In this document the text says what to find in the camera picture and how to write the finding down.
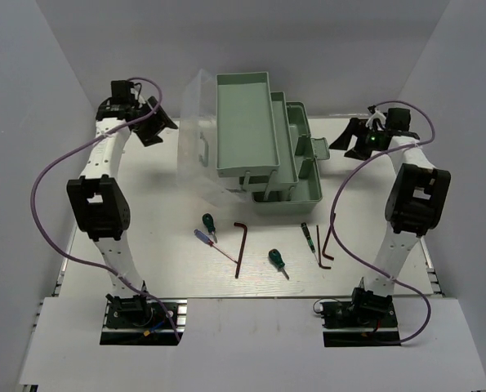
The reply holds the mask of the medium red hex key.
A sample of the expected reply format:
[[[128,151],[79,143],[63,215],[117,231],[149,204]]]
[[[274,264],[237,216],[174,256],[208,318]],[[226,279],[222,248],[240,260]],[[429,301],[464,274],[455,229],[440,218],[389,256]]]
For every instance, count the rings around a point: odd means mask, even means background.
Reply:
[[[321,250],[321,257],[326,259],[326,260],[329,260],[329,261],[335,260],[335,257],[328,253],[328,245],[329,245],[330,239],[332,237],[333,223],[335,221],[335,218],[336,218],[336,213],[331,212],[330,217],[329,217],[328,230],[327,230],[326,237],[324,239],[324,243],[323,243],[322,250]]]

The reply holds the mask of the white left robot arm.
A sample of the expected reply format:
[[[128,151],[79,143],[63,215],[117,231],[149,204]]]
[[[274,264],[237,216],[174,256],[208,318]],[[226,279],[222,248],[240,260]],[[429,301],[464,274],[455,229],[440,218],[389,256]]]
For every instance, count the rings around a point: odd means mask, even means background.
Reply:
[[[86,166],[66,189],[78,228],[96,245],[109,268],[112,299],[126,299],[144,292],[127,241],[131,210],[117,181],[126,143],[136,135],[144,147],[163,141],[160,133],[177,125],[151,96],[144,98],[140,81],[111,82],[111,95],[96,113],[96,141]]]

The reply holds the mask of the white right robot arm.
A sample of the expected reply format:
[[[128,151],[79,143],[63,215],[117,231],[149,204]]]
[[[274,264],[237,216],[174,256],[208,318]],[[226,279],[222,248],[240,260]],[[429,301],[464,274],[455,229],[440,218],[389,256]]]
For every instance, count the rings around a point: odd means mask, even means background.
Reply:
[[[350,315],[367,326],[383,317],[392,303],[396,280],[420,238],[434,229],[442,215],[451,182],[449,171],[438,169],[423,152],[431,139],[411,131],[413,106],[394,101],[382,112],[372,105],[366,119],[352,118],[331,144],[363,166],[382,156],[390,158],[395,182],[386,201],[386,233],[374,262],[353,290]]]

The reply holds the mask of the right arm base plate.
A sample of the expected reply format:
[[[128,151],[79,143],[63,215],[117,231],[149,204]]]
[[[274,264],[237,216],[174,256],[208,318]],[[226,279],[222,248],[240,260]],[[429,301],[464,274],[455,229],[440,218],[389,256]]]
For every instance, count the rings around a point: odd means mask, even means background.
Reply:
[[[323,298],[313,304],[313,311],[322,320],[326,348],[401,344],[391,296],[378,296],[357,287],[348,301]]]

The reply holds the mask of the green toolbox with clear lid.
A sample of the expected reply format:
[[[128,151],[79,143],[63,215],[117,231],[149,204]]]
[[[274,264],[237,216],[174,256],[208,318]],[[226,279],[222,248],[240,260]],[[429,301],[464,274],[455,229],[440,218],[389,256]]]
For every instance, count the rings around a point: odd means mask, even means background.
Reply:
[[[267,72],[201,69],[182,96],[178,184],[216,207],[250,202],[262,215],[309,214],[323,199],[305,106],[272,91]]]

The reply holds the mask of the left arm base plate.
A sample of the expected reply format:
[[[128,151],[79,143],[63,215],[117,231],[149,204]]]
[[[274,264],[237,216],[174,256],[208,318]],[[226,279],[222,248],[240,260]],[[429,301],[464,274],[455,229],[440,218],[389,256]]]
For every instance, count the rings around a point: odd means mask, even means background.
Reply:
[[[185,331],[187,300],[106,296],[101,345],[177,346]]]

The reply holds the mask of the slim green black screwdriver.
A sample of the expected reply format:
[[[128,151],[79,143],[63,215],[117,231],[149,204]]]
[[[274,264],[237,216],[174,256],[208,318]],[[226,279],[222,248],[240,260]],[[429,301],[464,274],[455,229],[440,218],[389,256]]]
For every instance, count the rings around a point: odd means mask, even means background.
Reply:
[[[308,228],[308,225],[305,222],[301,223],[301,230],[302,230],[302,233],[305,237],[305,240],[306,240],[306,242],[307,242],[307,244],[310,248],[310,251],[315,255],[316,250],[315,250],[314,242],[313,242],[313,239],[311,238],[311,234],[310,234],[310,230]]]

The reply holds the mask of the large red hex key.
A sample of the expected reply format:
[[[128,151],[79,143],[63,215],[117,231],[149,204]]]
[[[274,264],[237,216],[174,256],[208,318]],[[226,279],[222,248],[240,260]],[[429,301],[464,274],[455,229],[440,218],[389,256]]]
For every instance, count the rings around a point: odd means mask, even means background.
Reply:
[[[239,279],[241,264],[242,264],[242,261],[243,261],[244,248],[245,248],[246,241],[247,241],[247,226],[242,222],[234,222],[234,227],[238,227],[238,228],[243,230],[243,236],[242,236],[242,241],[241,241],[240,248],[239,248],[239,256],[238,256],[237,266],[236,266],[235,276],[234,276],[235,279]]]

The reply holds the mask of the stubby green screwdriver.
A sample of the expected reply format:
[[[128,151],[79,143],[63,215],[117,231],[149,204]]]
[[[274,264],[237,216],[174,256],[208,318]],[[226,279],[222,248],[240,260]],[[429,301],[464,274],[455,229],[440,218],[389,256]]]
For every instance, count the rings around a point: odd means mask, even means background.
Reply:
[[[203,214],[202,221],[209,235],[212,237],[213,242],[217,243],[216,227],[212,215],[210,213]]]
[[[280,272],[284,275],[284,277],[289,280],[289,275],[285,270],[285,263],[283,261],[283,258],[280,254],[280,252],[277,249],[271,249],[268,252],[268,257],[270,260],[270,263]]]

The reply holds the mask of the blue handled screwdriver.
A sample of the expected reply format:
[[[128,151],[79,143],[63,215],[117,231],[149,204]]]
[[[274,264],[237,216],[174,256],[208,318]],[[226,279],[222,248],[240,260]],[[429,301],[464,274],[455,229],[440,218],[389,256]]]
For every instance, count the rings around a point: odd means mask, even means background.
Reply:
[[[226,258],[228,258],[229,260],[233,261],[234,263],[237,263],[237,261],[232,257],[230,256],[228,253],[226,253],[225,251],[221,250],[205,233],[203,233],[202,231],[198,230],[198,229],[195,229],[194,230],[194,236],[199,240],[201,241],[202,243],[206,244],[207,246],[215,249],[216,251],[218,251],[221,255],[225,256]]]

